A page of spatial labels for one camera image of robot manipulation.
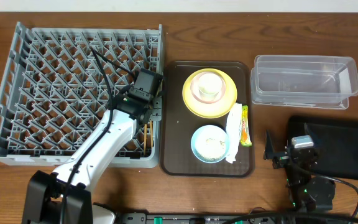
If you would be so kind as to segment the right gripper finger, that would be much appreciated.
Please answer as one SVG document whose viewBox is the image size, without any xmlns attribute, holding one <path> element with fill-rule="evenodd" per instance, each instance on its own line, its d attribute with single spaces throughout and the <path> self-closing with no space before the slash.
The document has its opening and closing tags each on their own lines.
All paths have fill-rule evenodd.
<svg viewBox="0 0 358 224">
<path fill-rule="evenodd" d="M 312 132 L 312 130 L 310 129 L 308 123 L 304 123 L 304 130 L 305 130 L 305 134 L 309 135 L 311 140 L 314 143 L 314 147 L 321 147 L 322 146 L 322 142 L 320 140 L 320 138 L 316 135 L 316 133 Z"/>
<path fill-rule="evenodd" d="M 264 159 L 273 159 L 274 157 L 274 145 L 272 141 L 272 137 L 270 135 L 270 131 L 266 130 L 265 137 L 265 151 L 264 151 Z"/>
</svg>

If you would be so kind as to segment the green orange snack wrapper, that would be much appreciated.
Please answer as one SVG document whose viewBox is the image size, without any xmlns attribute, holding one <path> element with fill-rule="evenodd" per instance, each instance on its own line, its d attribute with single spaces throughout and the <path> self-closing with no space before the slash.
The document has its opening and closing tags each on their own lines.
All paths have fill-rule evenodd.
<svg viewBox="0 0 358 224">
<path fill-rule="evenodd" d="M 248 114 L 249 114 L 248 106 L 243 105 L 242 106 L 242 126 L 241 126 L 240 143 L 246 147 L 249 147 L 252 145 L 252 141 L 250 139 L 250 132 L 249 132 Z"/>
</svg>

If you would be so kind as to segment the white napkin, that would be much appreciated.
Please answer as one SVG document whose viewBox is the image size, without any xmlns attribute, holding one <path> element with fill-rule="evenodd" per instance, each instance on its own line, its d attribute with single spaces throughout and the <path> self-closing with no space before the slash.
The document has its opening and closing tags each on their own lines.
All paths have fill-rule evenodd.
<svg viewBox="0 0 358 224">
<path fill-rule="evenodd" d="M 226 161 L 230 164 L 236 161 L 236 155 L 241 138 L 242 126 L 242 105 L 234 103 L 226 121 L 226 134 L 229 138 L 229 149 L 226 155 Z"/>
</svg>

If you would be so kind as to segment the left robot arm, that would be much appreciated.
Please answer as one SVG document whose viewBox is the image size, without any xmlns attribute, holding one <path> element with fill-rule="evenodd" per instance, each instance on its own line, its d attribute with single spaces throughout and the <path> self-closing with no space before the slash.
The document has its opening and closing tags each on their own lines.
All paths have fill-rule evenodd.
<svg viewBox="0 0 358 224">
<path fill-rule="evenodd" d="M 150 121 L 162 81 L 141 69 L 134 84 L 116 95 L 108 90 L 109 109 L 80 148 L 52 173 L 38 170 L 29 180 L 23 223 L 114 223 L 114 212 L 91 195 L 119 150 Z"/>
</svg>

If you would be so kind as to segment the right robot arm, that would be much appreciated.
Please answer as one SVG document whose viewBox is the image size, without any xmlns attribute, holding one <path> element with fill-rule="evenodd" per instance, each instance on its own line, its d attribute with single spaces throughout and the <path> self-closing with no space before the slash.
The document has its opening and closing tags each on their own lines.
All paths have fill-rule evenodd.
<svg viewBox="0 0 358 224">
<path fill-rule="evenodd" d="M 264 159 L 272 161 L 274 169 L 284 169 L 290 201 L 301 212 L 327 212 L 333 209 L 335 183 L 313 174 L 321 154 L 321 140 L 307 123 L 290 122 L 287 145 L 277 151 L 273 135 L 266 131 Z"/>
</svg>

